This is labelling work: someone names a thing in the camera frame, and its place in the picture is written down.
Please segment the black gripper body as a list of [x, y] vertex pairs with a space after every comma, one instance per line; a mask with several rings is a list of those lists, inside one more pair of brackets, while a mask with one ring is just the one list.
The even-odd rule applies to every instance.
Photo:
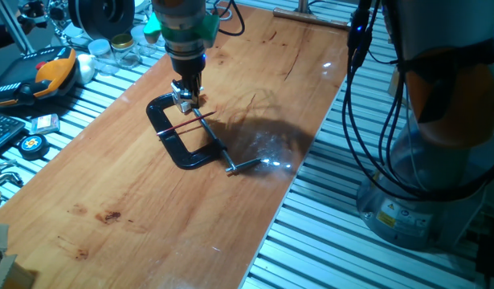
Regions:
[[185, 88], [200, 88], [202, 86], [202, 71], [206, 66], [204, 46], [179, 45], [173, 43], [165, 45], [165, 50], [171, 58], [175, 72], [182, 77]]

